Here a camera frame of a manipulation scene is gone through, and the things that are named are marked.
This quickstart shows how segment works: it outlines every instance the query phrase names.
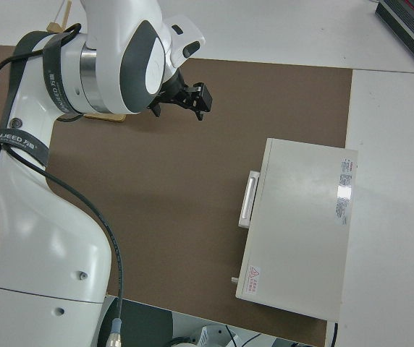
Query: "silver metal ring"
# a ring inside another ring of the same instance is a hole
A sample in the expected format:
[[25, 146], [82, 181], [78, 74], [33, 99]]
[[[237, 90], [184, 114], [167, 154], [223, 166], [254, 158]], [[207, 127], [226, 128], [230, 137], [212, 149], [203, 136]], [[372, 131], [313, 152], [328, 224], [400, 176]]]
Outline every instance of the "silver metal ring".
[[80, 57], [80, 77], [82, 79], [83, 91], [85, 97], [97, 112], [111, 113], [103, 98], [99, 93], [98, 81], [96, 80], [96, 51], [83, 46], [82, 56]]

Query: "screw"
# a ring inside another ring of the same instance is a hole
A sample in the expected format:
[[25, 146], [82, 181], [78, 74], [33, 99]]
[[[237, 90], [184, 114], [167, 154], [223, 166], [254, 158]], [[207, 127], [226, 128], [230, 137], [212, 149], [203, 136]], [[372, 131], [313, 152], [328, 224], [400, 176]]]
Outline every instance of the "screw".
[[21, 126], [22, 126], [22, 120], [18, 118], [13, 118], [11, 120], [11, 128], [16, 129], [16, 128], [20, 128]]

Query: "white table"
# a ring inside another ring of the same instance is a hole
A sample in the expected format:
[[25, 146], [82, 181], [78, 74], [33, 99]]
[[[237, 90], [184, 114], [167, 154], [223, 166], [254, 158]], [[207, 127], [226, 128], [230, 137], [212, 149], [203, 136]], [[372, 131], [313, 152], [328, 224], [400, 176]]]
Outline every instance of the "white table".
[[[45, 30], [62, 0], [0, 0], [0, 45]], [[195, 57], [414, 72], [414, 58], [369, 0], [159, 0], [164, 16], [186, 14], [206, 46]], [[78, 0], [69, 24], [85, 13]]]
[[354, 71], [346, 147], [358, 172], [337, 346], [414, 346], [414, 74]]

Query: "cable connector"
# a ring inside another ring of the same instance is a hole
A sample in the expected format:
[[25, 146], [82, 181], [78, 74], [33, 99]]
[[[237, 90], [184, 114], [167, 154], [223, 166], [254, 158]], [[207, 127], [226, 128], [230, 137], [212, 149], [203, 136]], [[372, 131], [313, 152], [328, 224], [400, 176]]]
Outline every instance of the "cable connector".
[[114, 318], [112, 320], [111, 334], [106, 342], [106, 347], [122, 347], [122, 339], [120, 338], [120, 327], [122, 321], [120, 318]]

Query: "black strap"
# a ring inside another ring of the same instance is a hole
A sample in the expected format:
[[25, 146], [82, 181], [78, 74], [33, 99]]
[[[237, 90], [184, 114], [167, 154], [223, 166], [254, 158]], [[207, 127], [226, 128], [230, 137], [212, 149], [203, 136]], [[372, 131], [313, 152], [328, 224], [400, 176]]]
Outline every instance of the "black strap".
[[28, 132], [19, 129], [0, 129], [0, 144], [3, 143], [24, 150], [43, 166], [48, 165], [48, 146]]
[[48, 94], [57, 108], [66, 115], [78, 116], [81, 113], [70, 105], [61, 75], [61, 42], [68, 35], [70, 33], [56, 34], [43, 48], [43, 78]]

